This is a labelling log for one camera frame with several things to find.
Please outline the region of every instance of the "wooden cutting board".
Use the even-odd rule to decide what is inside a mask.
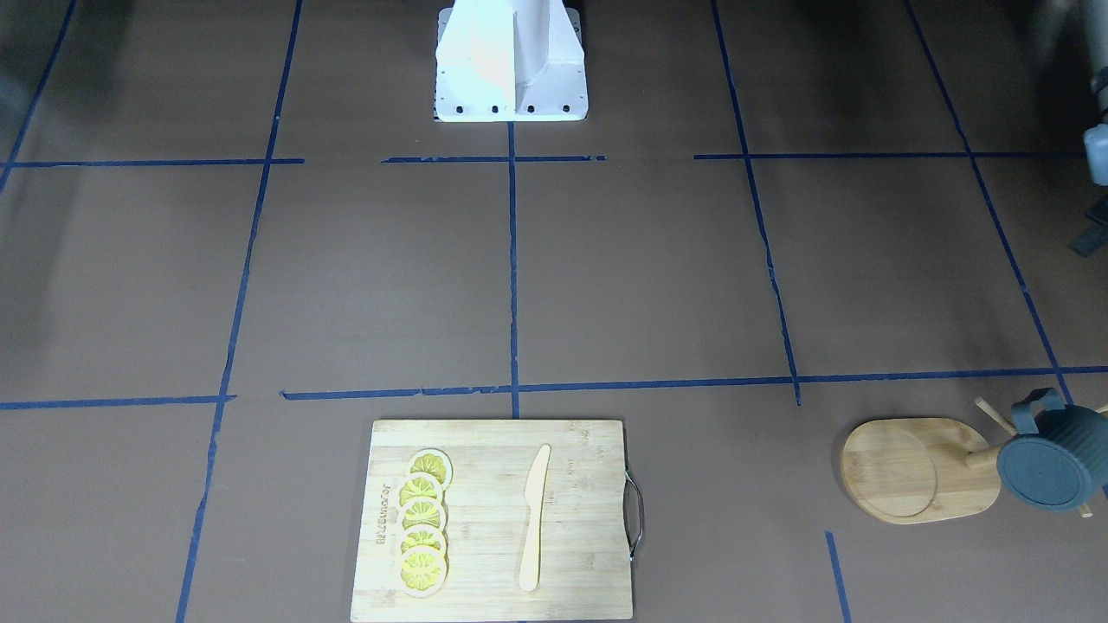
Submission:
[[[543,443],[551,457],[538,588],[519,588],[529,518],[523,492]],[[445,452],[450,570],[433,595],[401,589],[398,489],[412,456]],[[369,445],[350,620],[556,621],[630,619],[624,522],[623,422],[378,420]]]

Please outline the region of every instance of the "brown floor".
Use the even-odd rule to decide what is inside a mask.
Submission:
[[[1104,619],[1102,494],[837,477],[865,420],[1108,402],[1079,38],[593,1],[588,119],[509,129],[432,121],[444,4],[0,6],[0,621],[346,621],[375,419],[513,416],[624,420],[642,623]]]

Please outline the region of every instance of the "metal handle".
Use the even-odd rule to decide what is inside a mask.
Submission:
[[[627,482],[630,484],[630,488],[635,490],[635,499],[638,501],[638,504],[637,504],[637,508],[638,508],[638,537],[636,537],[634,541],[632,541],[629,537],[627,538],[627,547],[629,549],[628,558],[630,559],[630,562],[635,562],[635,551],[638,550],[638,547],[640,544],[643,544],[643,537],[646,535],[646,529],[645,529],[645,524],[644,524],[644,521],[645,521],[644,517],[645,517],[645,512],[646,511],[645,511],[645,508],[643,505],[643,492],[638,490],[638,484],[635,482],[635,479],[632,478],[630,471],[624,470],[624,476],[627,477]]]

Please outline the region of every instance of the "knife handle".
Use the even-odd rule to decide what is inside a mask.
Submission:
[[[529,593],[538,588],[538,551],[542,535],[543,507],[531,509],[527,520],[527,538],[523,542],[523,560],[520,562],[520,588]]]

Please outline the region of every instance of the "wooden base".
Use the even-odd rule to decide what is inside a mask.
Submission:
[[[968,426],[947,418],[874,420],[854,429],[841,472],[851,499],[888,523],[911,524],[976,514],[993,505],[1001,477],[966,457],[988,448]]]

